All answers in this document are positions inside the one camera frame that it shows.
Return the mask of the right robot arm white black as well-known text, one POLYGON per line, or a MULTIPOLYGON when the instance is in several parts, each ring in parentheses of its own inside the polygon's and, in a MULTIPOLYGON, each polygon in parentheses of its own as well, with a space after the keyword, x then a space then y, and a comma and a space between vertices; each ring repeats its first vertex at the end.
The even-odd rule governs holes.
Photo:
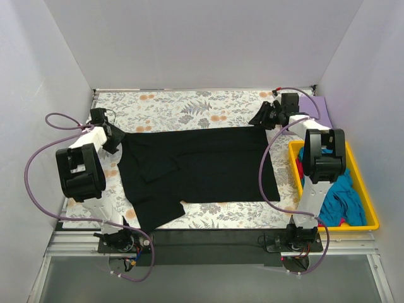
POLYGON ((298 93, 273 94, 274 101, 264 101, 249 123, 267 130, 280 126, 304 140, 304 187, 297 209, 283 210, 291 216, 289 224, 264 233, 261 242, 269 253, 296 252, 303 257, 311 249, 326 252, 318 232, 326 223, 319 214, 328 191, 346 169, 345 133, 320 124, 319 114, 300 111, 298 93))

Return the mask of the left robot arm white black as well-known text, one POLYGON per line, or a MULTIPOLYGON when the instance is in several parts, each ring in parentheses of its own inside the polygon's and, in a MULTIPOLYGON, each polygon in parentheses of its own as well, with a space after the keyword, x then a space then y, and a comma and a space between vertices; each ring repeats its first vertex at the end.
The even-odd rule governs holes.
POLYGON ((98 157, 99 151, 115 154, 124 132, 109 122, 107 109, 90 111, 94 128, 70 147, 56 151, 62 191, 67 198, 81 203, 93 218, 99 219, 100 233, 95 234, 106 246, 126 253, 134 246, 134 237, 123 226, 126 220, 105 197, 107 181, 98 157))

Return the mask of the black t-shirt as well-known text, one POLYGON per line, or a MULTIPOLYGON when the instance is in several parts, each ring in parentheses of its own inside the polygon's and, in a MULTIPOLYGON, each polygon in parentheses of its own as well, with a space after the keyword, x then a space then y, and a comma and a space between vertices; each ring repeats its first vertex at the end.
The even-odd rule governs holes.
POLYGON ((264 129, 127 133, 118 164, 125 197, 145 232, 185 214, 181 202, 270 201, 280 194, 264 129))

